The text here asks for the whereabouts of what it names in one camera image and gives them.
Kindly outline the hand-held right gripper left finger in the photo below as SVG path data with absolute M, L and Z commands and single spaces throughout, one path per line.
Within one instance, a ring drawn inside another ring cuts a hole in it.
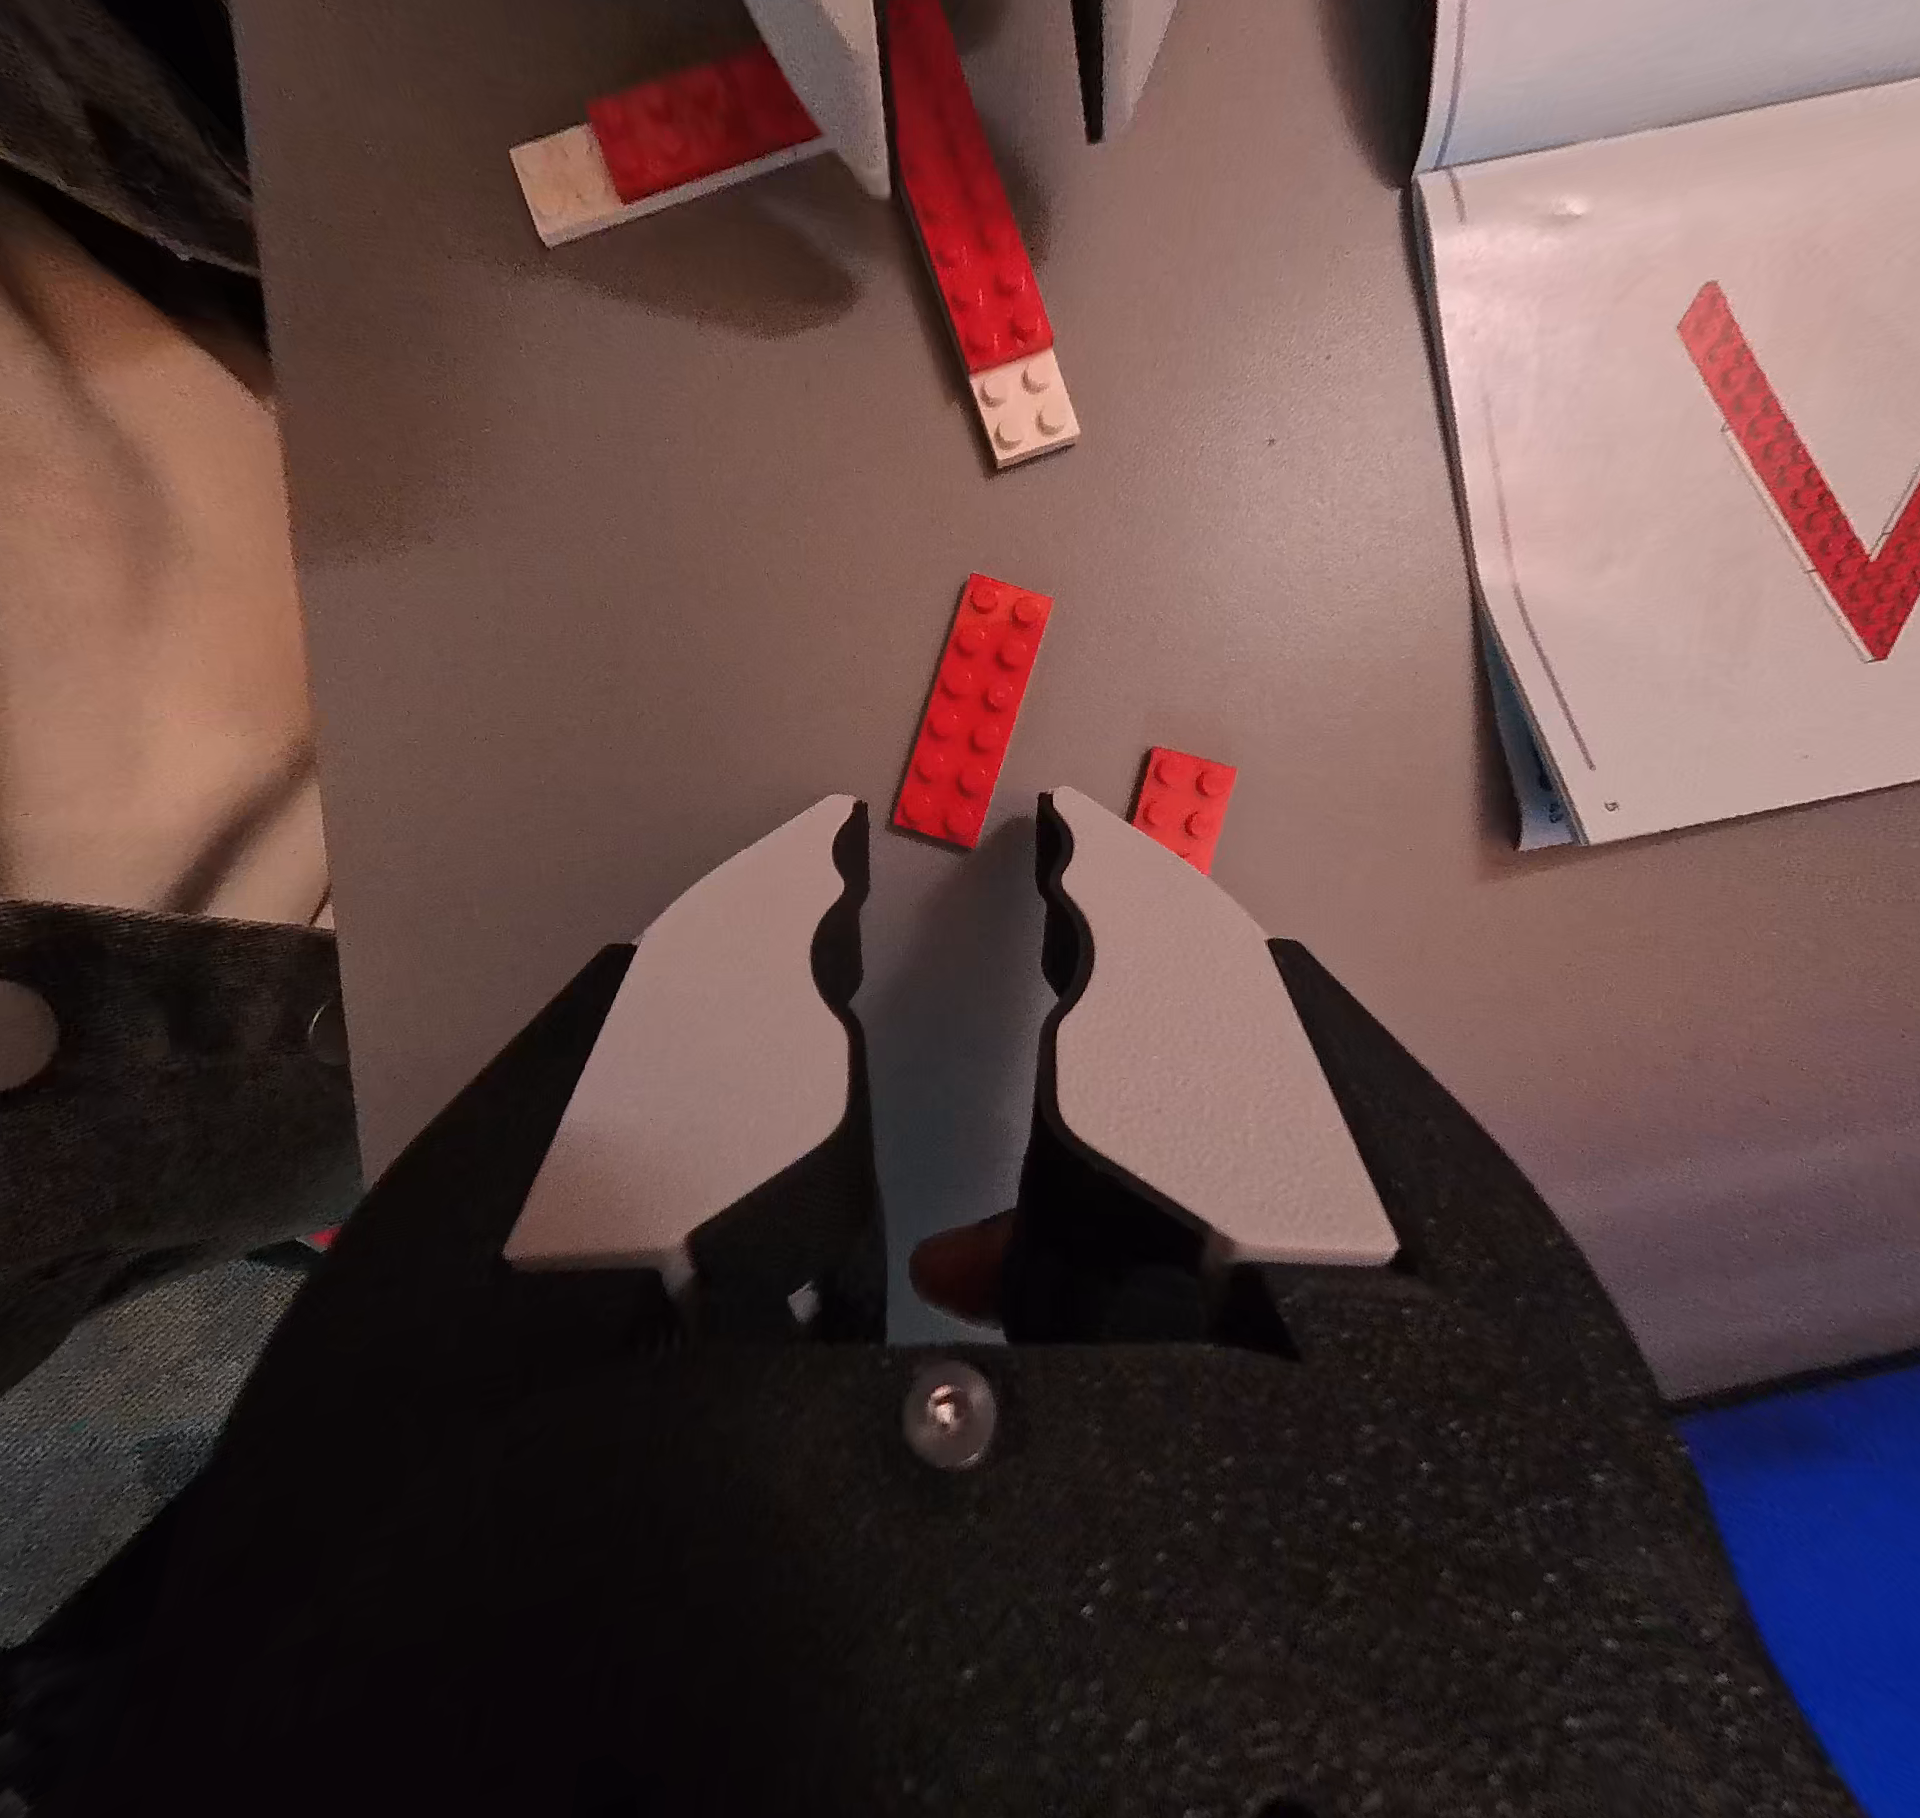
M 865 856 L 855 792 L 823 792 L 644 926 L 503 1235 L 520 1272 L 699 1272 L 699 1230 L 840 1129 L 846 1022 L 817 983 L 817 931 L 846 898 L 838 833 Z

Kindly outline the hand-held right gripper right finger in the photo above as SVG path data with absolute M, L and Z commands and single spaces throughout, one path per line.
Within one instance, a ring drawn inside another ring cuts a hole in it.
M 1402 1250 L 1265 926 L 1078 787 L 1038 802 L 1044 1122 L 1252 1262 Z

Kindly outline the long red lego plate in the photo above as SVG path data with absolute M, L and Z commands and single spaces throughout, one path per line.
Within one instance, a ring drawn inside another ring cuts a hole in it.
M 1051 312 L 938 0 L 884 0 L 897 191 L 964 373 L 1051 349 Z

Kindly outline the lego instruction booklet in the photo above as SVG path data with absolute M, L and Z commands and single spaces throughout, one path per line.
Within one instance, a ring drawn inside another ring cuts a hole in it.
M 1920 774 L 1920 0 L 1437 0 L 1412 225 L 1521 841 Z

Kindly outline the blue divided plastic bin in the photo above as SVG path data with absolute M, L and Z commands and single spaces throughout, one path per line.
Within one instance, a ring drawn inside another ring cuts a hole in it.
M 1920 1364 L 1680 1413 L 1766 1660 L 1872 1818 L 1920 1813 Z

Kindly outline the small square red lego plate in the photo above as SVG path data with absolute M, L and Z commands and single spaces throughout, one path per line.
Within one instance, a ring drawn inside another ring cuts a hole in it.
M 1235 764 L 1178 749 L 1145 749 L 1128 824 L 1205 876 L 1229 792 Z

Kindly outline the person's dark jacket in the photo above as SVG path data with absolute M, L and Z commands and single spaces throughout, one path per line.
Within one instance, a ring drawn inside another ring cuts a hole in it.
M 229 0 L 0 0 L 9 1645 L 362 1189 Z

